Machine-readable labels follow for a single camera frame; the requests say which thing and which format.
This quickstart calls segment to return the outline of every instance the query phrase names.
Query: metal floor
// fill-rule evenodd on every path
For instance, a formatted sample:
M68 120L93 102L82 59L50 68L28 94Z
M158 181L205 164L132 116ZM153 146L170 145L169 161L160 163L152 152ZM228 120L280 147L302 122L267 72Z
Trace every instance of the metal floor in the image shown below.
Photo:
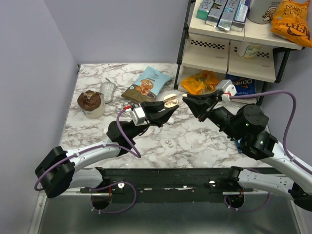
M244 208L257 207L257 195ZM127 204L112 204L117 210ZM273 196L262 210L234 212L223 203L140 203L122 214L91 212L90 196L61 195L48 199L40 234L299 234L290 202Z

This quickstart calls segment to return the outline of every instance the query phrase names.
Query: gray wall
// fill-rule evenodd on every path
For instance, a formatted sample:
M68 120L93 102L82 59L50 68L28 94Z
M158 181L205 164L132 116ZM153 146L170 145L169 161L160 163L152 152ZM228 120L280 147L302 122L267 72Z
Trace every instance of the gray wall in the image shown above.
M188 0L44 0L79 63L176 62Z
M25 234L34 169L59 144L77 65L42 0L0 1L0 233Z
M312 6L309 6L309 26L312 27ZM293 51L289 57L284 76L280 84L272 84L269 90L285 89L293 92L297 98L297 109L287 137L288 149L312 165L312 49ZM269 116L271 133L282 141L291 110L292 99L287 95L265 97L263 110ZM312 214L305 212L306 223L312 233Z

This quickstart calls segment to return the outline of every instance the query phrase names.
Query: checkered pattern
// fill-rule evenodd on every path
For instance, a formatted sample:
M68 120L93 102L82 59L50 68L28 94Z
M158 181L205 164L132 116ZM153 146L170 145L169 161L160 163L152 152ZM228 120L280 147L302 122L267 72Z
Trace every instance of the checkered pattern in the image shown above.
M257 56L258 57L263 57L263 58L269 58L270 57L270 53L258 52Z
M205 41L198 41L198 40L192 40L191 41L192 45L199 45L199 46L204 46L204 47L209 47L209 48L214 48L214 49L225 49L225 45L220 45L220 44L212 44L212 43L207 43Z

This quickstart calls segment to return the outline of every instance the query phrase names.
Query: cable clip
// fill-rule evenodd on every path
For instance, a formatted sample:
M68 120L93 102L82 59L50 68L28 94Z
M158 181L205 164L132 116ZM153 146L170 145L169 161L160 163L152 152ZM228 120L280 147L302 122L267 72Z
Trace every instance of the cable clip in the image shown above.
M291 159L289 159L290 162L293 162L296 159L296 156L292 156Z

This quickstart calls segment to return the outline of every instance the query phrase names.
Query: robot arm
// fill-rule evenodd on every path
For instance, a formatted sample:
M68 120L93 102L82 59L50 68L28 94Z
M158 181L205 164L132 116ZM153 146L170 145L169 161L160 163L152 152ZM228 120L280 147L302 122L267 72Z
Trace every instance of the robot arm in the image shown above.
M241 139L239 148L246 156L265 162L287 176L262 175L247 169L234 168L231 176L234 185L282 195L294 200L298 206L312 211L312 175L300 165L308 170L312 170L312 167L297 157L295 161L287 157L283 145L265 131L269 118L259 106L245 105L236 115L225 107L216 107L220 101L229 100L229 96L235 94L232 82L224 80L214 93L202 96L184 95L183 101L200 122L208 118L230 140Z
M146 132L149 126L162 127L179 107L178 101L170 108L165 104L162 101L143 102L124 108L122 112L129 112L132 120L119 121L118 115L117 121L108 127L107 138L93 145L68 151L55 147L35 170L38 178L35 190L44 190L48 198L53 198L68 188L97 187L103 181L100 172L84 168L127 152L141 157L133 138Z

